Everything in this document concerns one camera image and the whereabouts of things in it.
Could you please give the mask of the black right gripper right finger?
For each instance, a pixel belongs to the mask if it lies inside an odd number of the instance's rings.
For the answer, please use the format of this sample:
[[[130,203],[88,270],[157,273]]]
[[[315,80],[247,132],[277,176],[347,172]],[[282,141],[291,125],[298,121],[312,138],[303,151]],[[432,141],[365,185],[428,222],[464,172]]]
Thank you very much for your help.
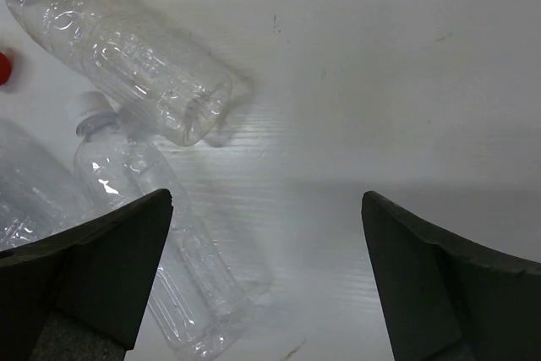
[[[396,360],[538,360],[540,264],[369,191],[362,222]]]

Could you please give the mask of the red cap juice bottle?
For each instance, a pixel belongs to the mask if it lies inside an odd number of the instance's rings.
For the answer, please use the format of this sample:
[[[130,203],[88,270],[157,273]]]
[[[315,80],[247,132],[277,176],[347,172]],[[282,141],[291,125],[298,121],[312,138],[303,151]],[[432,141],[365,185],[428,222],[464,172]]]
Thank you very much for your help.
[[[8,83],[13,72],[12,58],[5,52],[0,52],[0,85]]]

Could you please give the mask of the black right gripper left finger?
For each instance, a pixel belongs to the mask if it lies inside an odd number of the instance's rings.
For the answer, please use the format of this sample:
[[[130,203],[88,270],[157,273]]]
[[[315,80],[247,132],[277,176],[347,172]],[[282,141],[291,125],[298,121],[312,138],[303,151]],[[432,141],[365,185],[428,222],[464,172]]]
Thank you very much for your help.
[[[3,360],[123,360],[172,219],[166,189],[1,253]]]

